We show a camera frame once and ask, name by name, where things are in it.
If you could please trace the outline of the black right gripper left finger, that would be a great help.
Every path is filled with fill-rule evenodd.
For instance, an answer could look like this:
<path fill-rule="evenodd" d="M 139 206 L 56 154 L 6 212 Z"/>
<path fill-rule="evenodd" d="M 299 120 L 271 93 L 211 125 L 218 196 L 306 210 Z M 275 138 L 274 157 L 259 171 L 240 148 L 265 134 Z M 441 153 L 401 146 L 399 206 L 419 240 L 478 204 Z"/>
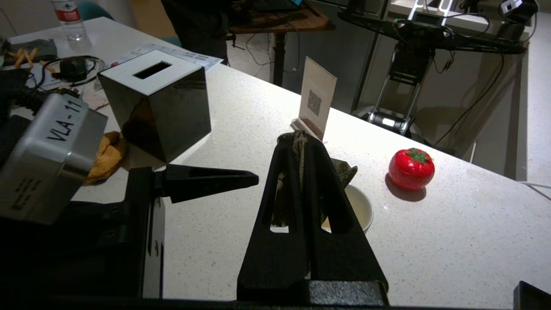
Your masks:
<path fill-rule="evenodd" d="M 290 302 L 309 271 L 293 139 L 280 137 L 237 280 L 237 300 Z"/>

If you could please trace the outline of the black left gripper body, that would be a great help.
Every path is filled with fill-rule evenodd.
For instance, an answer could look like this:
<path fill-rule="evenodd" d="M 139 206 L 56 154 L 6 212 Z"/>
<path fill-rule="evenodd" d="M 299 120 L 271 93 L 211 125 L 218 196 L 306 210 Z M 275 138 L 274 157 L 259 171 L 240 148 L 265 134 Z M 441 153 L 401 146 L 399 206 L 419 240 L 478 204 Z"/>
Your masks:
<path fill-rule="evenodd" d="M 154 185 L 153 169 L 138 167 L 129 172 L 122 201 L 70 203 L 93 234 L 94 257 L 84 264 L 84 295 L 163 296 L 165 210 Z"/>

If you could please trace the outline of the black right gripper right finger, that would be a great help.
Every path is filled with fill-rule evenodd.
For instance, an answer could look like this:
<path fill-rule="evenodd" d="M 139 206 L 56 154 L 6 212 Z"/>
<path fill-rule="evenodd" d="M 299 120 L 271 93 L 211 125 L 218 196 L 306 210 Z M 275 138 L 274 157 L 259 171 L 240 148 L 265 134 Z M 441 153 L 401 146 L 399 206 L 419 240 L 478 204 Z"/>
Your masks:
<path fill-rule="evenodd" d="M 388 281 L 370 247 L 324 145 L 307 136 L 303 150 L 303 215 L 313 278 Z"/>

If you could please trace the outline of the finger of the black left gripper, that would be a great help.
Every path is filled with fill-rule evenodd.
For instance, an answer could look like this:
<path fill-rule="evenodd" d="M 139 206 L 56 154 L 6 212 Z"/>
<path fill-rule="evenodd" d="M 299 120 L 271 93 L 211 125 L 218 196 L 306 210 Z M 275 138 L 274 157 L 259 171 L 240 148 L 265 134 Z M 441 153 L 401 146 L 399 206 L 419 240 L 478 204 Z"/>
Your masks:
<path fill-rule="evenodd" d="M 164 197 L 172 203 L 186 202 L 258 183 L 259 176 L 250 171 L 169 164 L 164 170 Z"/>

